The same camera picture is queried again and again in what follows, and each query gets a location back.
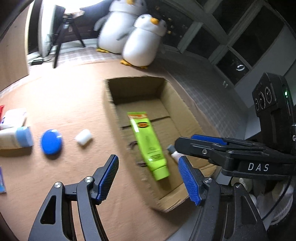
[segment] blue packet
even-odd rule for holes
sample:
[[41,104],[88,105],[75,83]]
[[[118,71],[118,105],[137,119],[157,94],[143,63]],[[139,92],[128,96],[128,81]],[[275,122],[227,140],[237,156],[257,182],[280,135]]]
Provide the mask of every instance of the blue packet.
[[6,193],[1,166],[0,166],[0,193]]

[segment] white package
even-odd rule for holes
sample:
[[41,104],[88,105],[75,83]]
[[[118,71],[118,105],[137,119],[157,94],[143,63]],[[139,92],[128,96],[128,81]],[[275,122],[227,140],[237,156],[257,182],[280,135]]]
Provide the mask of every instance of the white package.
[[7,129],[12,127],[22,127],[27,119],[26,108],[18,108],[6,111],[3,116],[0,129]]
[[76,137],[75,140],[80,145],[85,145],[90,139],[92,138],[92,135],[88,129],[84,129],[82,132],[80,132]]

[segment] orange label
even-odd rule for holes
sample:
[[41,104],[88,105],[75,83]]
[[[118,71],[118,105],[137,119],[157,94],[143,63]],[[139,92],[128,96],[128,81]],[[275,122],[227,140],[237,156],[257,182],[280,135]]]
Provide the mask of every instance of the orange label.
[[149,125],[148,125],[147,122],[139,122],[139,123],[137,124],[137,126],[138,126],[139,128],[145,128],[145,127],[148,127]]
[[139,114],[139,115],[128,115],[131,119],[144,119],[148,118],[147,114]]

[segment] penguin beak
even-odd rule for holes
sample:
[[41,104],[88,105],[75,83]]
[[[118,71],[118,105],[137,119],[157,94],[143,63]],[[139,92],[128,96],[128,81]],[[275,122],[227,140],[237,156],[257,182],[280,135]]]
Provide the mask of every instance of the penguin beak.
[[159,24],[159,20],[157,18],[151,18],[150,19],[151,23],[158,25]]

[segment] blue gripper pad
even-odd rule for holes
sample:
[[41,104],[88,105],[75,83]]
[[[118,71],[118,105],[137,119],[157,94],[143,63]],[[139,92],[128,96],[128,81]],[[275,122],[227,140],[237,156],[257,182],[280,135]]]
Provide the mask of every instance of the blue gripper pad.
[[99,183],[98,195],[96,198],[98,201],[101,202],[106,200],[108,193],[110,191],[111,185],[113,183],[113,180],[115,178],[115,175],[118,171],[118,167],[119,167],[119,159],[117,156],[114,156],[106,172],[104,173],[104,176],[102,177]]
[[195,202],[195,205],[199,205],[201,202],[199,186],[192,174],[192,172],[195,171],[188,159],[187,162],[185,161],[185,158],[187,159],[185,156],[179,158],[178,169],[189,194],[190,200]]
[[221,138],[218,137],[208,137],[203,135],[193,135],[191,139],[199,140],[199,141],[206,141],[206,142],[213,142],[218,143],[220,145],[227,145],[227,142],[223,141]]

